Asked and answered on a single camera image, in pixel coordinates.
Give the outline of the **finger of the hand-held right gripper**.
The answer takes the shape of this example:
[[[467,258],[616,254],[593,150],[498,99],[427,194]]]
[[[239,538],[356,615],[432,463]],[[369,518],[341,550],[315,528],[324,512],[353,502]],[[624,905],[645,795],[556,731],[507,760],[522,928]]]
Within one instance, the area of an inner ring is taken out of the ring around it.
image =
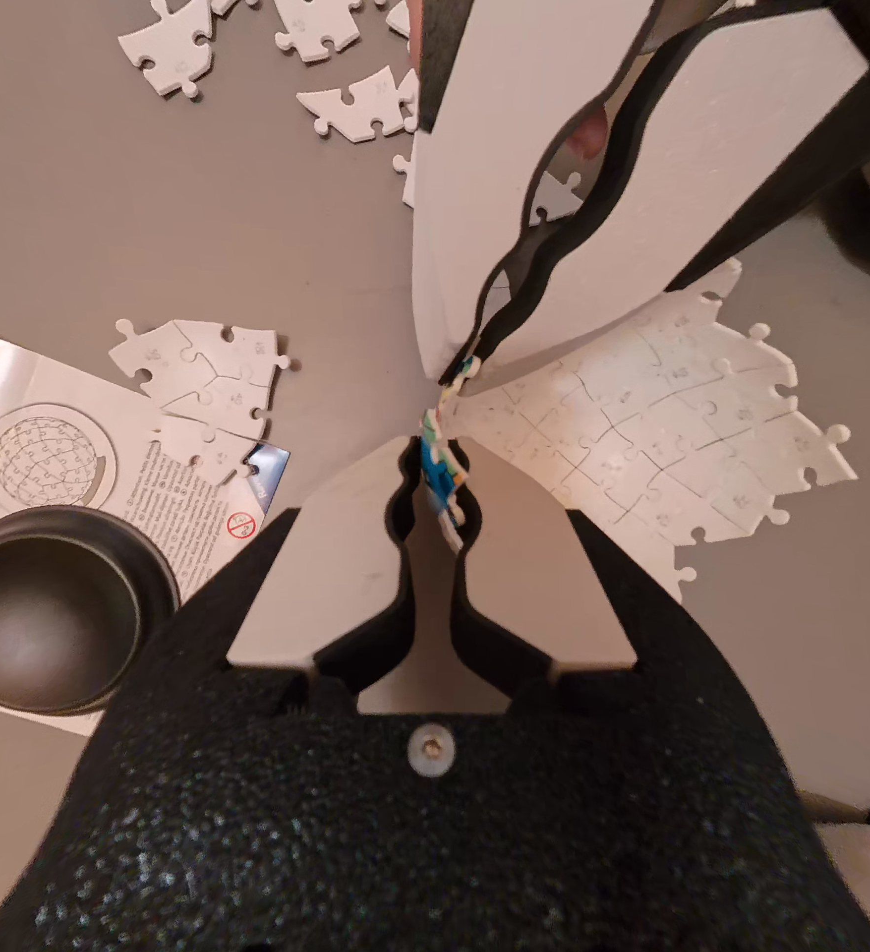
[[[750,6],[667,42],[622,105],[595,187],[477,358],[534,356],[669,290],[868,67],[823,4]]]
[[[604,106],[658,15],[649,1],[476,1],[432,132],[415,157],[413,312],[426,376],[476,331],[502,260],[527,230],[540,174]],[[418,2],[411,55],[418,65]]]

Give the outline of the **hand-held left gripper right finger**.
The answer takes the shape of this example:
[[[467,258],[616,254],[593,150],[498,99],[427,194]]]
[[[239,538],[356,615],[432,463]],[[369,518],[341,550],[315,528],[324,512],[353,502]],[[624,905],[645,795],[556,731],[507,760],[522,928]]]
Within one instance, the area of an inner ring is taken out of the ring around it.
[[[480,679],[514,698],[526,684],[630,671],[638,662],[565,507],[482,445],[467,463],[451,642]]]

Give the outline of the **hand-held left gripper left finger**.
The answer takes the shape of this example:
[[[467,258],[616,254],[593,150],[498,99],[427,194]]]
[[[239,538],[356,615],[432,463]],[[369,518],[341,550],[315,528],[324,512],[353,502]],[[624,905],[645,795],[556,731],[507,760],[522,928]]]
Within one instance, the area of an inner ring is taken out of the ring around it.
[[[393,671],[415,635],[406,540],[419,475],[419,438],[398,436],[293,511],[228,662],[336,679],[353,695]]]

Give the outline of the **colourful single puzzle piece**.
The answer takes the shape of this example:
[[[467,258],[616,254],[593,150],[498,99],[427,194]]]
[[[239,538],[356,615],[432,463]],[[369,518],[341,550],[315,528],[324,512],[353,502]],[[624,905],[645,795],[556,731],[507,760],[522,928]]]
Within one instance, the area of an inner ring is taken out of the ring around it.
[[[441,389],[439,402],[434,410],[436,416],[440,417],[444,408],[459,395],[465,383],[478,375],[480,367],[480,359],[476,355],[470,355],[454,368],[453,376]]]

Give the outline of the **partly built puzzle ball shell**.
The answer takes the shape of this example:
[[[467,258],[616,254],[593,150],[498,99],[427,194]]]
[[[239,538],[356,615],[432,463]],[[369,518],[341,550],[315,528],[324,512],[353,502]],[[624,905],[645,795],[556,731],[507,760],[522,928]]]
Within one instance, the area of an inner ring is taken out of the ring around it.
[[[453,398],[422,432],[462,478],[447,442],[470,437],[603,529],[676,601],[696,578],[676,548],[784,525],[782,495],[857,480],[839,446],[798,411],[791,358],[758,323],[719,322],[742,268],[728,259],[617,327],[500,387]]]

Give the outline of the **white puzzle pieces pile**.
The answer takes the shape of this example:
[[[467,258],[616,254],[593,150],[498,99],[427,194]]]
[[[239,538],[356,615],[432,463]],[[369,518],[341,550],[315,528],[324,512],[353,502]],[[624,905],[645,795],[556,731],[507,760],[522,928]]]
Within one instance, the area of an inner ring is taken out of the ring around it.
[[[141,30],[121,35],[119,46],[159,94],[179,92],[189,100],[201,97],[199,80],[213,65],[214,25],[227,16],[235,2],[190,1],[171,9],[167,2],[151,2],[156,20]],[[277,48],[294,53],[306,65],[326,61],[331,52],[341,53],[360,37],[353,10],[361,2],[275,1],[283,26],[275,35]],[[352,144],[375,140],[379,130],[385,137],[402,132],[415,134],[419,118],[419,81],[409,68],[399,81],[392,69],[382,69],[342,89],[301,91],[299,104],[313,117],[314,132],[322,138],[331,131]],[[536,187],[529,225],[536,227],[567,217],[580,208],[576,191],[579,173],[566,182],[543,173]]]

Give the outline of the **small joined puzzle section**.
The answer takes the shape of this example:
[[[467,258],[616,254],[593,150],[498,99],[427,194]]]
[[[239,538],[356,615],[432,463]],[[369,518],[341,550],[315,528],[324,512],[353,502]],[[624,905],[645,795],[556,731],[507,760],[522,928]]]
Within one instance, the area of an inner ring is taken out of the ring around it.
[[[146,376],[140,388],[157,414],[148,439],[211,485],[250,478],[276,379],[293,364],[277,333],[196,320],[115,327],[111,360],[128,377]]]

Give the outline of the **black round ball stand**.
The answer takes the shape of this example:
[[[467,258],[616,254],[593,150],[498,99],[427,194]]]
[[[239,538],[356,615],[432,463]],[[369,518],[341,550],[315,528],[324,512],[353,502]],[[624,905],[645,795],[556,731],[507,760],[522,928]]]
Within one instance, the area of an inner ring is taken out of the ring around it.
[[[0,708],[104,708],[179,606],[164,554],[121,518],[79,506],[0,518]]]

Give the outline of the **person's right hand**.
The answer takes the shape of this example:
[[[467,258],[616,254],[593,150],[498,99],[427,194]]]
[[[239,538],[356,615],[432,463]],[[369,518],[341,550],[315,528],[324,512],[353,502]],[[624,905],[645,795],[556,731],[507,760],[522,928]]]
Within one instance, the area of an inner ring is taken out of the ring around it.
[[[606,108],[600,106],[582,120],[572,132],[567,145],[578,159],[584,162],[592,161],[605,148],[609,131]]]

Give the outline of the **white instruction leaflet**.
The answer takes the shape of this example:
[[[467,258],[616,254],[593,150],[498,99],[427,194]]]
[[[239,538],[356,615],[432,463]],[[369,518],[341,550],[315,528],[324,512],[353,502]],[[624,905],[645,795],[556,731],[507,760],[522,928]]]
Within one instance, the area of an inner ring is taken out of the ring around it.
[[[80,448],[105,461],[103,498],[93,506],[123,518],[167,558],[182,601],[191,597],[262,528],[288,454],[268,444],[248,455],[259,472],[235,471],[214,485],[164,453],[158,411],[143,395],[0,340],[0,445],[14,424],[52,420],[53,434],[75,430]],[[0,463],[0,476],[8,469]],[[0,481],[0,517],[19,502]]]

